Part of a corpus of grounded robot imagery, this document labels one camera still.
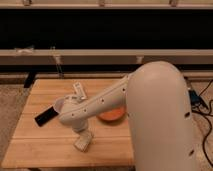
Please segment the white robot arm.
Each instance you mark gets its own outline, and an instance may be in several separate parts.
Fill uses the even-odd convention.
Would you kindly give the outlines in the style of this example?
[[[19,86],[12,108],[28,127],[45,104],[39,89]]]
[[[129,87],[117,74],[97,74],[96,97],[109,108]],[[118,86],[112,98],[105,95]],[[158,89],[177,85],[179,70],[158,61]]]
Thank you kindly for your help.
[[[125,106],[136,171],[198,171],[186,81],[164,61],[150,62],[90,99],[64,101],[60,122],[76,131],[87,119]]]

